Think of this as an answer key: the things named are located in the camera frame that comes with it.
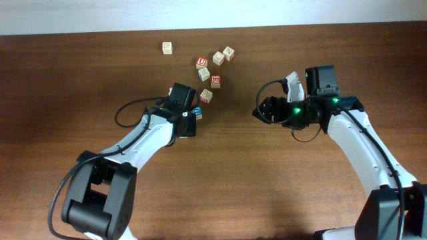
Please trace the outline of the blue D wooden block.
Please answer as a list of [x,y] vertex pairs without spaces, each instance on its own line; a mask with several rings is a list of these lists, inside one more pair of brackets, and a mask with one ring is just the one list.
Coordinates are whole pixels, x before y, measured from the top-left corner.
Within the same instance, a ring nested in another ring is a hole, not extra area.
[[195,107],[191,112],[196,116],[197,120],[203,118],[201,107]]

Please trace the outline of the wooden block red picture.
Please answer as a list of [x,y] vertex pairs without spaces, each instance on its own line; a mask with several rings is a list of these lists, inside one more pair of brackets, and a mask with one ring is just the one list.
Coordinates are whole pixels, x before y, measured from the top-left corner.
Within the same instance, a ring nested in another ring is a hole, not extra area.
[[209,103],[212,98],[213,98],[213,93],[207,89],[204,89],[201,93],[200,93],[200,101],[204,102],[204,103]]

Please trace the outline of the red E wooden block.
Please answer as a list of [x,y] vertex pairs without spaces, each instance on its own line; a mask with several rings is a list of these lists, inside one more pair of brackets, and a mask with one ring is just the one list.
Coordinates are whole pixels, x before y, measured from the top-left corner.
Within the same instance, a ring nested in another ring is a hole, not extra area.
[[211,88],[219,89],[221,87],[222,78],[219,75],[212,75],[210,79]]

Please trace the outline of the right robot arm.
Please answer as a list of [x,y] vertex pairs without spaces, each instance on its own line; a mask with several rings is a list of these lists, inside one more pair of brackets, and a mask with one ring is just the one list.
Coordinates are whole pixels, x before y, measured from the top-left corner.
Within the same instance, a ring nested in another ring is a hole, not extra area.
[[292,131],[318,124],[344,152],[359,177],[367,201],[352,227],[316,231],[314,239],[425,239],[426,185],[391,154],[376,134],[363,104],[343,97],[332,65],[296,72],[278,80],[285,97],[256,99],[254,117]]

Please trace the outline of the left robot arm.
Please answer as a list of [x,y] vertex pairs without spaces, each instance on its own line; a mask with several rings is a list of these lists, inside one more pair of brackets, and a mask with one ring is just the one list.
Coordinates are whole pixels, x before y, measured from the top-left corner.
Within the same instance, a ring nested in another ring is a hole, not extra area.
[[129,222],[137,173],[161,148],[195,136],[197,95],[194,88],[175,83],[118,143],[100,153],[84,151],[60,184],[69,184],[62,221],[90,239],[133,239]]

